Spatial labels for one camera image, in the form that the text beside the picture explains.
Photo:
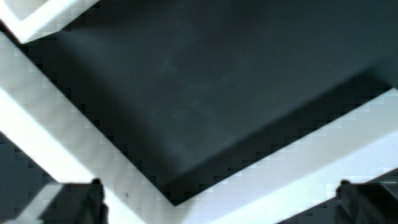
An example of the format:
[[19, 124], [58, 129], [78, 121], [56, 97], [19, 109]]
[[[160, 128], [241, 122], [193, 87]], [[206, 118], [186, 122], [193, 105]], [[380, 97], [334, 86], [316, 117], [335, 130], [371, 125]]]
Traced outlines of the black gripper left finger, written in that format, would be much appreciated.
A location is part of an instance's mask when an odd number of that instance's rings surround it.
[[40, 189], [12, 224], [108, 224], [101, 180], [49, 183]]

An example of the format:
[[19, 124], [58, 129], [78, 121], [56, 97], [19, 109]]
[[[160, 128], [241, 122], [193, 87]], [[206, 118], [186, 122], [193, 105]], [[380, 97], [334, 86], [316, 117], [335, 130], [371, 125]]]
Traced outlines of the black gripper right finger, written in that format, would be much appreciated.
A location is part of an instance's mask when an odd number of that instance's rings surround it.
[[334, 224], [398, 224], [398, 182], [343, 180], [335, 196]]

